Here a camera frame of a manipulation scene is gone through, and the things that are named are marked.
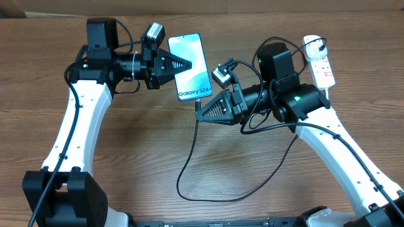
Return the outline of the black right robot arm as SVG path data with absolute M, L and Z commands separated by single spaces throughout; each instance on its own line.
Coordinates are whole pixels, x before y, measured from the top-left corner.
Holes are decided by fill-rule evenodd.
M 321 158 L 346 193 L 353 211 L 315 207 L 295 220 L 296 226 L 402 226 L 403 189 L 361 150 L 340 122 L 330 101 L 313 84 L 302 84 L 292 54 L 282 42 L 264 42 L 254 55 L 259 83 L 242 89 L 230 59 L 213 72 L 222 88 L 196 112 L 200 122 L 246 125 L 263 110 L 277 127 L 287 127 Z

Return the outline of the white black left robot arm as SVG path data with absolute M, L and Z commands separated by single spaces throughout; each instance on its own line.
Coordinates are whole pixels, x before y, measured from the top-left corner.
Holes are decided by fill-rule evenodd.
M 56 141 L 40 170 L 26 172 L 22 187 L 32 210 L 30 225 L 134 226 L 129 213 L 108 204 L 93 177 L 93 158 L 100 125 L 121 81 L 145 83 L 157 90 L 191 62 L 160 48 L 165 29 L 152 23 L 123 51 L 115 18 L 90 18 L 87 43 L 64 72 L 69 100 Z

